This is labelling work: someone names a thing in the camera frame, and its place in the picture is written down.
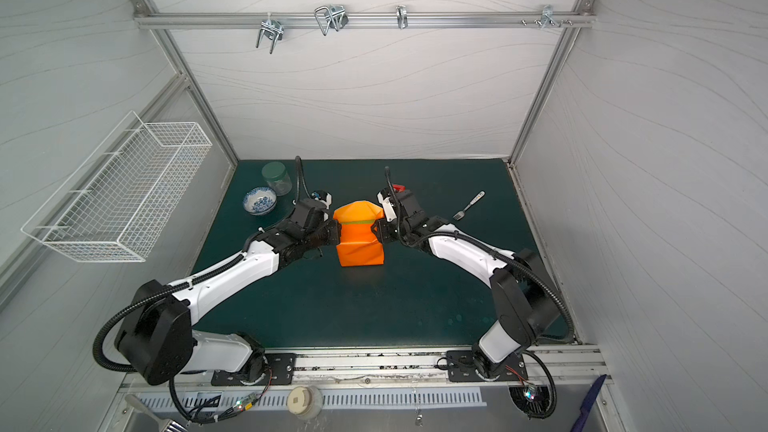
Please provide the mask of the orange wrapping paper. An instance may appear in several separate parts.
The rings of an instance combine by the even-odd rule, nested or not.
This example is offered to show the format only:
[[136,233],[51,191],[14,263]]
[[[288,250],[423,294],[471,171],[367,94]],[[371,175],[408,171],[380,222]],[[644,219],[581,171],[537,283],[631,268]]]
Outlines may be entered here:
[[383,244],[372,230],[383,217],[383,209],[369,201],[352,202],[334,212],[333,219],[340,225],[336,251],[342,267],[384,264]]

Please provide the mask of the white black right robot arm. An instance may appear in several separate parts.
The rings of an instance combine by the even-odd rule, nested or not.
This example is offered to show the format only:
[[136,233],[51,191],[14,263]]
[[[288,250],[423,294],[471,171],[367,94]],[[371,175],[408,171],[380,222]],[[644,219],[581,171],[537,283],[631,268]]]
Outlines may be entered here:
[[383,189],[377,201],[384,217],[373,230],[380,238],[448,261],[490,289],[496,319],[472,346],[481,379],[497,379],[508,359],[521,358],[542,340],[574,340],[572,316],[538,253],[494,247],[439,216],[429,217],[408,189]]

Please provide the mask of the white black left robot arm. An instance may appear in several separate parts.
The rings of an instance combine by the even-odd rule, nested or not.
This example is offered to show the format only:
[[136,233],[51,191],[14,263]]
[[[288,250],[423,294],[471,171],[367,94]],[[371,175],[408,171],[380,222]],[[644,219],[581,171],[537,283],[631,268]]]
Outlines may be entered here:
[[199,273],[166,285],[151,280],[97,332],[94,361],[106,370],[136,372],[152,386],[206,371],[255,383],[266,373],[263,346],[244,333],[202,332],[196,324],[249,285],[340,239],[334,219],[302,233],[278,225],[251,235],[240,251]]

